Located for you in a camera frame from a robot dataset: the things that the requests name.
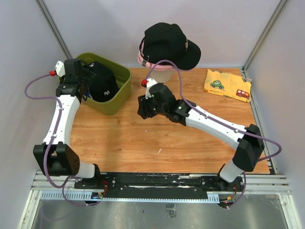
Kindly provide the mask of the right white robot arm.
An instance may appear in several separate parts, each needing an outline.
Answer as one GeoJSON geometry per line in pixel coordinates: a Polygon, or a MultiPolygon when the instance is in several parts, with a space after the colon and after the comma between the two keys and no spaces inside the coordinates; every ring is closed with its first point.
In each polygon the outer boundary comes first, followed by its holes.
{"type": "Polygon", "coordinates": [[[216,186],[226,191],[237,177],[252,172],[264,151],[259,127],[246,127],[221,119],[195,103],[176,99],[171,90],[154,79],[143,80],[145,95],[138,97],[138,115],[142,119],[163,115],[173,123],[204,131],[227,143],[235,150],[233,158],[225,163],[216,176],[216,186]]]}

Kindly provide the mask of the black cap gold logo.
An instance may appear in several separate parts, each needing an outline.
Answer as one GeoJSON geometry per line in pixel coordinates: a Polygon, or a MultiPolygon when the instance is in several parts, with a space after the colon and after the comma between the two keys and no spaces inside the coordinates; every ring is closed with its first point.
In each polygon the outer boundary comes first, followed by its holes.
{"type": "Polygon", "coordinates": [[[201,50],[189,40],[179,25],[159,22],[144,32],[144,59],[157,64],[162,60],[173,62],[178,69],[188,71],[197,66],[201,50]]]}

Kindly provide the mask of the pink baseball cap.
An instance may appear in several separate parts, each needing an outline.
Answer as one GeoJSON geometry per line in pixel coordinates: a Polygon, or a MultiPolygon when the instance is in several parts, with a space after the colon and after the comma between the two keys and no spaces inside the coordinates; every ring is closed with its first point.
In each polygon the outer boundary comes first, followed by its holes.
{"type": "Polygon", "coordinates": [[[143,49],[144,49],[144,39],[142,39],[141,43],[140,43],[140,46],[139,46],[139,53],[138,53],[138,62],[143,66],[143,67],[146,67],[148,69],[151,69],[153,67],[154,70],[156,71],[167,71],[167,70],[173,70],[174,67],[172,65],[157,65],[155,63],[151,63],[147,60],[144,59],[144,54],[142,53],[143,52],[143,49]]]}

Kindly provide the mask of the black cap white logo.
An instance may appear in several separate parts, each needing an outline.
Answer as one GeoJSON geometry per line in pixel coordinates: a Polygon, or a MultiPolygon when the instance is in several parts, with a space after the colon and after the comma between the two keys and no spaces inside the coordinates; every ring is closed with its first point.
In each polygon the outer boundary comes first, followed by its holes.
{"type": "Polygon", "coordinates": [[[84,65],[83,68],[89,75],[87,77],[89,94],[94,101],[107,102],[118,93],[119,87],[116,78],[105,65],[94,61],[84,65]]]}

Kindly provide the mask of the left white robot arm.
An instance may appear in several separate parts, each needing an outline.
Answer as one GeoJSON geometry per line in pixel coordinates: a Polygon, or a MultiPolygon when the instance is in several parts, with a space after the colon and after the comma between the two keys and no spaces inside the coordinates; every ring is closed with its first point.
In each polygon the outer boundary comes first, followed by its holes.
{"type": "Polygon", "coordinates": [[[82,162],[70,144],[75,115],[95,73],[89,70],[85,61],[68,59],[57,62],[49,76],[58,76],[60,79],[52,96],[56,107],[42,144],[33,148],[34,157],[52,186],[60,188],[51,180],[51,176],[69,176],[82,181],[84,186],[96,189],[102,184],[98,165],[82,162]]]}

